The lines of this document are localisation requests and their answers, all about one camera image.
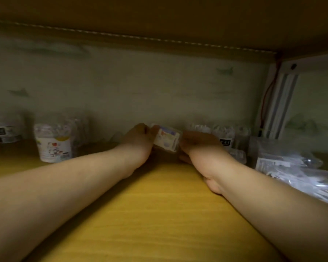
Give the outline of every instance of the red wire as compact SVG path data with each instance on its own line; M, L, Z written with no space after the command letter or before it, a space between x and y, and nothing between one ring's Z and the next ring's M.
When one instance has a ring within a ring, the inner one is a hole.
M260 112L260 128L262 129L264 127L264 119L263 119L263 114L264 114L264 106L265 106L265 101L266 101L266 96L268 91L273 88L273 86L276 84L277 78L278 78L278 74L280 72L280 67L282 65L282 58L280 57L277 61L276 61L276 73L275 73L275 77L273 78L272 82L270 83L269 87L266 89L264 97L262 99L262 105L261 105L261 112Z

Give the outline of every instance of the sticker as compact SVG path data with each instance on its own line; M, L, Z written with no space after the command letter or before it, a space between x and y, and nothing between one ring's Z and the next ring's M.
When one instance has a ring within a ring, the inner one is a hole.
M72 158L69 137L36 138L40 159L47 163L57 163Z
M231 147L233 144L233 139L234 138L220 138L220 142L223 146Z
M169 128L161 127L156 138L154 139L154 144L165 150L176 152L179 138L180 133Z
M10 143L22 140L19 128L15 126L0 126L0 142Z
M269 167L269 166L290 167L290 162L258 157L255 170L265 174L267 172L267 167Z

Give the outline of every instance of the forearm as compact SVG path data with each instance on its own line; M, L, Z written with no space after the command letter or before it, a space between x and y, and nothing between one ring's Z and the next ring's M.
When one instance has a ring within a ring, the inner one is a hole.
M221 193L258 231L292 261L328 261L327 203L241 164L230 166L220 171Z
M126 147L0 178L0 261L44 238L134 171Z

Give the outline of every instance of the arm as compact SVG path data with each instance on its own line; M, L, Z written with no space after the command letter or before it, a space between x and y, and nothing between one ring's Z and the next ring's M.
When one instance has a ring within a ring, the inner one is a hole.
M20 261L49 234L130 176L158 129L139 124L116 148L0 178L0 262Z
M291 261L328 261L328 204L235 161L214 136L185 132L180 158L193 163Z

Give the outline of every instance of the hand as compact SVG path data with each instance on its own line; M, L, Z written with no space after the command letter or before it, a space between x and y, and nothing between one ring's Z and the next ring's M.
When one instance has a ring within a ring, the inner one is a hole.
M144 123L137 124L125 134L120 147L126 150L134 170L147 161L157 136L159 126L148 127Z
M224 148L217 137L209 133L185 131L180 147L185 154L180 159L193 166L204 176L211 191L221 194L219 175L226 168L239 164Z

